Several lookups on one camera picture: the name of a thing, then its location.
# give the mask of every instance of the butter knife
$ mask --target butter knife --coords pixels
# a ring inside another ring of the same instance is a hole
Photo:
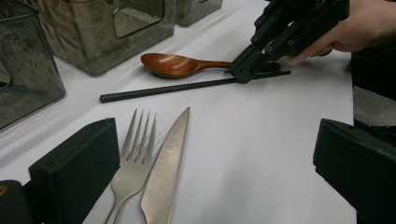
[[[148,224],[169,223],[189,115],[187,107],[166,136],[151,170],[141,203]]]

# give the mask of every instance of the spoon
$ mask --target spoon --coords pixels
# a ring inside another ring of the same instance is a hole
[[[192,59],[179,55],[148,53],[140,57],[142,64],[160,77],[181,78],[196,74],[206,68],[230,68],[232,63]],[[280,70],[278,63],[268,63],[263,72]]]

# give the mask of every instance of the translucent container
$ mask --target translucent container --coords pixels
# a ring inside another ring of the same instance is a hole
[[[25,0],[55,56],[93,77],[172,36],[175,0]]]
[[[176,23],[190,26],[221,8],[222,0],[176,0]]]
[[[64,97],[37,11],[0,0],[0,130]]]

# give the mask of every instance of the metal fork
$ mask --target metal fork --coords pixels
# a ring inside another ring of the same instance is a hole
[[[120,153],[120,169],[114,175],[111,181],[111,188],[115,194],[115,202],[110,214],[107,217],[106,224],[114,223],[123,203],[137,192],[139,192],[146,182],[149,173],[149,164],[152,158],[152,150],[154,148],[155,129],[157,125],[156,116],[152,122],[151,134],[148,140],[148,146],[145,153],[146,135],[149,125],[149,112],[146,120],[145,130],[143,131],[142,140],[139,142],[140,127],[142,124],[143,111],[140,116],[139,124],[134,137],[134,144],[131,148],[132,135],[134,132],[134,123],[136,120],[136,112],[131,120],[128,133],[125,138],[122,151]]]

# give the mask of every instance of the human hand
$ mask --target human hand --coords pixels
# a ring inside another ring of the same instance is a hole
[[[357,52],[381,48],[396,40],[396,3],[385,0],[350,0],[349,17],[340,21],[326,35],[315,41],[296,57],[288,56],[290,64],[308,57],[326,54],[333,49]]]

